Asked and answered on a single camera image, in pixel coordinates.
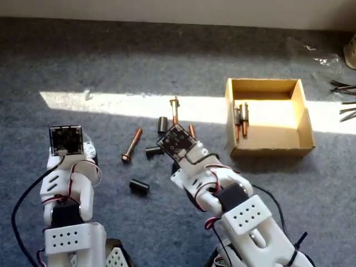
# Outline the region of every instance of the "cardboard box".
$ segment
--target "cardboard box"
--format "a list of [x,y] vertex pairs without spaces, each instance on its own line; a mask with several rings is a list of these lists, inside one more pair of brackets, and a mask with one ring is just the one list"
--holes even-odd
[[[301,80],[230,78],[225,97],[231,157],[305,156],[315,148]],[[240,131],[239,142],[234,102],[249,105],[248,136],[244,139]]]

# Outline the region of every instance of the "copper bolt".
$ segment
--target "copper bolt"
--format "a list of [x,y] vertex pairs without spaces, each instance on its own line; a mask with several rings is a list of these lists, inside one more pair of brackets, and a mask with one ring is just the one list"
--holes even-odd
[[245,102],[244,105],[240,105],[240,116],[243,122],[243,137],[247,138],[247,128],[249,127],[249,106]]
[[195,129],[194,129],[193,124],[189,124],[189,133],[190,133],[191,137],[196,138]]
[[178,124],[178,107],[179,107],[178,98],[175,96],[175,98],[171,99],[170,102],[171,102],[171,106],[172,106],[173,125],[177,125]]
[[126,153],[121,155],[121,160],[123,163],[129,163],[131,161],[131,154],[134,151],[135,146],[139,142],[139,139],[142,135],[142,128],[139,128],[135,134],[135,137],[133,138],[130,146],[128,147]]
[[240,125],[235,125],[235,131],[236,131],[236,141],[239,142],[239,140],[240,140]]
[[249,125],[248,121],[243,121],[243,137],[246,138],[247,137],[247,127]]

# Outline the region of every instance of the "screw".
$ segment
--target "screw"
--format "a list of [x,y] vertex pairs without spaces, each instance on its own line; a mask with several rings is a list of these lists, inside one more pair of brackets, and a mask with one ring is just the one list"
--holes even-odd
[[174,97],[174,99],[170,100],[171,106],[172,106],[172,114],[173,114],[173,125],[178,124],[178,107],[179,107],[179,101],[177,96]]
[[196,138],[195,129],[193,124],[189,124],[189,133],[191,137]]
[[139,142],[140,136],[142,135],[142,128],[139,128],[135,134],[135,137],[133,138],[130,146],[128,147],[126,153],[121,155],[121,160],[123,163],[129,163],[131,162],[131,154],[134,151],[135,146]]

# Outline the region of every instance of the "white plastic bracket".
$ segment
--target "white plastic bracket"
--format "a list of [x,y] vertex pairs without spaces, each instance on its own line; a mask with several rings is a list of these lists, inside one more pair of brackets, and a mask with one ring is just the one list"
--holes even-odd
[[[221,218],[231,243],[248,267],[284,266],[294,253],[294,246],[271,217],[271,212],[257,195],[230,210]],[[266,246],[257,246],[249,233],[257,229]],[[312,267],[303,253],[298,252],[293,267]]]
[[101,224],[48,229],[44,234],[49,267],[69,266],[71,252],[77,254],[77,267],[105,266],[106,232]]
[[126,259],[120,248],[113,248],[106,258],[106,267],[128,267]]

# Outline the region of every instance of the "gray carpet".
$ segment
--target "gray carpet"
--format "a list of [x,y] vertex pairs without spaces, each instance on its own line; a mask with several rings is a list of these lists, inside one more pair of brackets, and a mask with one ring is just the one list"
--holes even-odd
[[[198,212],[169,180],[170,158],[146,160],[143,151],[157,139],[157,119],[50,108],[40,92],[81,93],[89,87],[93,93],[223,97],[228,77],[301,78],[308,101],[335,102],[339,98],[330,95],[329,79],[356,83],[355,71],[342,59],[342,45],[350,37],[242,27],[1,19],[0,265],[29,266],[10,218],[20,194],[45,170],[48,125],[80,124],[94,140],[104,177],[95,188],[93,219],[109,237],[122,240],[137,266],[202,266],[217,243],[204,230],[209,214]],[[339,62],[325,67],[301,43]],[[317,266],[354,266],[356,135],[316,130],[317,147],[302,160],[234,163],[225,150],[223,124],[193,123],[199,139],[223,163],[273,192],[292,240],[308,231],[302,250]],[[138,125],[144,134],[132,166],[126,167],[120,153]],[[151,185],[149,197],[130,193],[132,178]],[[31,192],[17,216],[32,255],[43,247],[38,191]],[[279,222],[275,205],[261,196]]]

